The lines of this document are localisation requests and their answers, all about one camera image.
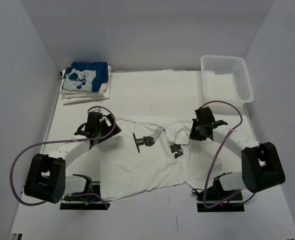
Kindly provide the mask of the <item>white t shirt robot print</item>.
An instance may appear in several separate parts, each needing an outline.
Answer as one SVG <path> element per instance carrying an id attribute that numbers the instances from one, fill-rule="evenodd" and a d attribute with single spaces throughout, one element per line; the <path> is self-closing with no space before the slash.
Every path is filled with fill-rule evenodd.
<path id="1" fill-rule="evenodd" d="M 188 184 L 202 189 L 218 144 L 189 140 L 191 125 L 118 118 L 121 132 L 96 145 L 100 195 L 106 201 Z"/>

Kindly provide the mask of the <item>blue white t shirt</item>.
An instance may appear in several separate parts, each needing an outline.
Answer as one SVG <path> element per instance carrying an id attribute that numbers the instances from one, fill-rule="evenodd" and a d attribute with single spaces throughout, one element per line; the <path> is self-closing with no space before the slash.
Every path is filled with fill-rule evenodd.
<path id="1" fill-rule="evenodd" d="M 99 93 L 109 83 L 107 62 L 76 62 L 66 68 L 61 89 L 68 92 Z"/>

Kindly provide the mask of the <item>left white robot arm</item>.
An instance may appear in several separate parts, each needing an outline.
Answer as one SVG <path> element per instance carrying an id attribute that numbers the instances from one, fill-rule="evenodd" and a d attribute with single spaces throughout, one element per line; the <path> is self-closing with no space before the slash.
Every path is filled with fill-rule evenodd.
<path id="1" fill-rule="evenodd" d="M 67 167 L 91 148 L 121 132 L 113 114 L 89 112 L 73 139 L 56 150 L 34 155 L 23 192 L 26 196 L 56 204 L 65 196 L 77 195 L 83 200 L 93 195 L 92 178 L 84 174 L 66 174 Z"/>

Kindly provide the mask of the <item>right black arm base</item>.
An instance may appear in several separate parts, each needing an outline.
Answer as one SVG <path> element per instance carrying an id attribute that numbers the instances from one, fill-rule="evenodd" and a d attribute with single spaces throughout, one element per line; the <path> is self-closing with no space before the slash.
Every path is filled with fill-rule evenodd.
<path id="1" fill-rule="evenodd" d="M 203 196 L 204 190 L 201 188 L 193 188 L 191 190 L 191 194 L 196 197 L 196 207 L 198 213 L 231 213 L 231 212 L 244 212 L 244 204 L 243 204 L 243 196 L 241 192 L 237 190 L 231 190 L 227 192 L 222 192 L 223 195 L 219 196 L 215 193 L 215 189 L 211 186 L 206 191 L 206 204 L 213 205 L 216 204 L 223 199 L 229 197 L 230 195 L 237 193 L 234 197 L 229 200 L 220 203 L 219 205 L 213 208 L 206 208 L 204 206 Z"/>

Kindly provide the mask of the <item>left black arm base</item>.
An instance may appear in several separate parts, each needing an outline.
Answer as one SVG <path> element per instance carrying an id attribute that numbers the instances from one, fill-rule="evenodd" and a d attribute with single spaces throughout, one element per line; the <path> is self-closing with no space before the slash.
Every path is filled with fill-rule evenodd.
<path id="1" fill-rule="evenodd" d="M 65 196 L 60 202 L 60 210 L 82 210 L 82 211 L 106 211 L 111 202 L 105 204 L 96 195 L 87 196 Z"/>

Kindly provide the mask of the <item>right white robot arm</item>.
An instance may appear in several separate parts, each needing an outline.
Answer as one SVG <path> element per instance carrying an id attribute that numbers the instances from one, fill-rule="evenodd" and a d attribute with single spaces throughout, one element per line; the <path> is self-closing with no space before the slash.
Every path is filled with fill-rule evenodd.
<path id="1" fill-rule="evenodd" d="M 276 146 L 271 142 L 260 143 L 232 129 L 227 122 L 216 120 L 211 109 L 200 107 L 195 110 L 190 140 L 212 140 L 219 149 L 227 148 L 240 159 L 239 172 L 223 173 L 214 177 L 208 193 L 218 199 L 226 199 L 231 192 L 248 190 L 253 194 L 278 186 L 286 176 Z"/>

